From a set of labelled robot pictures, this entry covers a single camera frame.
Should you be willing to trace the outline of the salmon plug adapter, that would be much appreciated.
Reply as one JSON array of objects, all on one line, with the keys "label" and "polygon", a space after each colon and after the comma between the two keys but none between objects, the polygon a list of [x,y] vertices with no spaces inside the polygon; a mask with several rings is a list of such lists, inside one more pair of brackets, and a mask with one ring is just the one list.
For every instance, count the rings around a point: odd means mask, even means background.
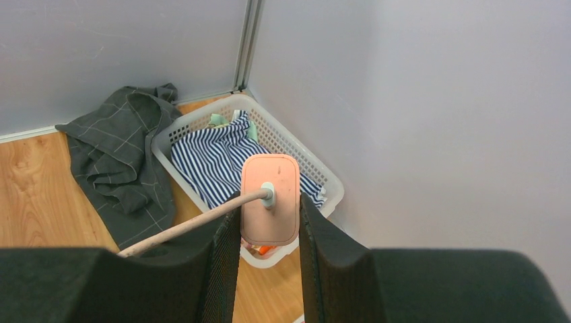
[{"label": "salmon plug adapter", "polygon": [[284,154],[256,154],[242,167],[240,233],[256,246],[286,246],[300,226],[300,169]]}]

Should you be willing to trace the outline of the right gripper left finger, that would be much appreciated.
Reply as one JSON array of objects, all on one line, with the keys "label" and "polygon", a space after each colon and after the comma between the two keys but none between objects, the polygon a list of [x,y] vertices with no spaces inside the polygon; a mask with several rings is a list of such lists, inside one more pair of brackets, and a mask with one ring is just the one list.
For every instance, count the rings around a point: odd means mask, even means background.
[{"label": "right gripper left finger", "polygon": [[2,322],[231,322],[240,211],[121,258],[103,248],[1,250]]}]

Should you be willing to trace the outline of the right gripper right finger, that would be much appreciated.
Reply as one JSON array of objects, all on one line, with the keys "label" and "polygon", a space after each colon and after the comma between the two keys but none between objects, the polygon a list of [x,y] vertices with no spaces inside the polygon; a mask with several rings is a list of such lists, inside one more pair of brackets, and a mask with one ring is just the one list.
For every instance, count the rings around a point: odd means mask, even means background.
[{"label": "right gripper right finger", "polygon": [[307,322],[569,322],[545,275],[508,250],[369,249],[300,198]]}]

